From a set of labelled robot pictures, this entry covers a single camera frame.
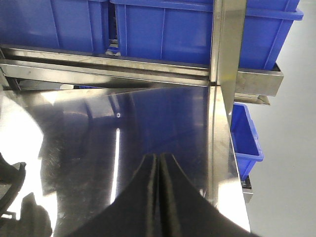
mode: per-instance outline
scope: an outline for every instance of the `blue storage crate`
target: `blue storage crate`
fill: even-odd
[[[111,2],[116,5],[122,56],[209,64],[212,4],[200,3],[201,0]],[[248,8],[239,66],[271,70],[293,21],[302,18],[298,9],[285,12]]]
[[[0,43],[104,53],[108,0],[1,0]]]
[[[244,181],[255,163],[264,158],[258,133],[246,105],[234,104],[231,133],[240,179]]]
[[[247,7],[278,11],[295,11],[300,0],[248,0]]]

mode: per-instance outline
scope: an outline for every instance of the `grey floor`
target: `grey floor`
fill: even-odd
[[[278,58],[284,80],[271,106],[249,106],[265,154],[247,205],[262,237],[316,237],[316,0],[301,0]]]

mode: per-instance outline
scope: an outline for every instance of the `stainless steel shelf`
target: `stainless steel shelf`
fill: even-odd
[[[107,88],[213,85],[208,80],[207,65],[92,56],[78,52],[16,48],[8,45],[2,45],[2,51],[6,59],[0,59],[0,67],[3,75],[10,78]],[[235,90],[237,100],[240,101],[240,94],[257,95],[261,98],[276,96],[282,80],[283,73],[277,66],[274,71],[239,69]]]

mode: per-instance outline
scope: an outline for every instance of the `reflective metal sheet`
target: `reflective metal sheet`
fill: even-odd
[[[169,152],[201,195],[249,229],[220,88],[211,94],[215,100],[204,87],[1,92],[0,152],[10,164],[27,164],[9,211],[19,218],[22,198],[33,192],[54,236],[63,237],[115,200],[142,155]],[[216,108],[211,120],[208,108]],[[210,122],[213,149],[224,151],[213,160]]]

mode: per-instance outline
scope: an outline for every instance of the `stainless steel surface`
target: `stainless steel surface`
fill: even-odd
[[[34,47],[17,48],[10,45],[0,45],[3,53],[8,59],[11,57],[22,57],[32,59],[54,60],[64,62],[76,62],[105,67],[120,67],[157,71],[164,73],[189,74],[195,76],[208,76],[208,68],[199,64],[164,62],[161,60],[138,59],[117,56],[93,55],[83,52],[73,52],[54,49],[43,49]]]
[[[173,81],[173,83],[186,84],[190,83],[186,78],[186,76],[198,76],[199,79],[207,81],[208,77],[208,68],[206,65],[196,65],[195,67],[181,64],[171,64],[171,62],[148,62],[148,61],[135,61],[136,59],[122,59],[121,57],[116,58],[107,58],[107,57],[96,57],[96,56],[85,56],[80,54],[66,54],[66,53],[57,53],[57,52],[49,52],[49,51],[39,51],[33,49],[18,49],[18,48],[4,48],[6,57],[8,58],[18,58],[20,61],[28,61],[33,60],[36,62],[41,62],[41,60],[46,60],[46,64],[50,64],[50,67],[45,69],[37,69],[40,71],[39,77],[35,77],[32,75],[29,76],[28,73],[22,74],[14,72],[14,75],[17,75],[22,78],[34,78],[36,80],[46,80],[47,76],[52,73],[50,70],[54,68],[57,71],[56,77],[49,77],[50,81],[62,82],[62,83],[74,83],[74,84],[86,84],[86,85],[98,85],[100,87],[157,87],[157,86],[170,86],[163,85],[162,82],[152,82],[146,81],[147,78],[150,78],[148,75],[155,74],[155,70],[163,71],[166,70],[167,73],[164,77],[161,77],[161,81],[165,79],[165,77],[173,76],[174,74],[178,74],[178,79]],[[98,76],[98,79],[95,79],[93,76],[86,76],[86,74],[78,74],[76,70],[74,74],[70,76],[71,71],[58,71],[60,68],[59,65],[65,64],[65,62],[71,63],[72,65],[75,63],[76,70],[80,67],[88,67],[89,65],[92,68],[102,66],[102,73],[104,76]],[[132,73],[128,73],[126,68],[129,69],[137,69],[140,68],[142,70],[132,71]],[[124,71],[125,75],[130,77],[129,79],[123,78],[114,78],[111,77],[111,73],[108,74],[109,71],[121,72]],[[249,69],[239,69],[236,80],[236,93],[245,93],[245,94],[257,94],[257,95],[267,95],[267,96],[275,96],[277,90],[282,82],[283,73],[276,68],[278,71],[262,71],[262,70],[249,70]],[[142,81],[134,80],[132,77],[140,77]]]
[[[226,117],[221,87],[211,87],[208,93],[208,129],[207,129],[207,158],[209,177],[209,201],[213,203],[222,214],[233,220],[235,223],[250,231],[249,221],[239,218],[238,213],[247,216],[242,188],[238,175],[237,162],[231,141],[230,126]],[[230,192],[234,201],[228,197]]]
[[[229,123],[232,118],[246,0],[215,0],[210,81],[221,85]]]
[[[4,55],[1,48],[0,48],[0,59],[4,59]],[[10,85],[8,81],[6,80],[5,76],[3,75],[3,72],[0,68],[0,90],[9,90],[9,89],[11,89]]]
[[[257,104],[257,105],[270,105],[270,101],[265,95],[250,95],[236,93],[234,97],[235,102]]]
[[[236,93],[276,96],[284,75],[277,71],[241,69],[236,80]]]
[[[22,198],[34,192],[56,237],[110,205],[148,152],[175,154],[201,195],[249,230],[219,87],[3,91],[0,111],[3,157],[27,164],[9,211],[19,218]]]
[[[104,70],[102,67],[74,67],[47,63],[0,59],[5,76],[61,82],[69,84],[107,84],[113,87],[153,87],[169,85],[208,86],[203,77],[161,72],[140,72],[135,69]]]
[[[243,198],[245,199],[245,202],[250,203],[251,198],[253,196],[252,189],[242,189],[242,192],[243,192]]]

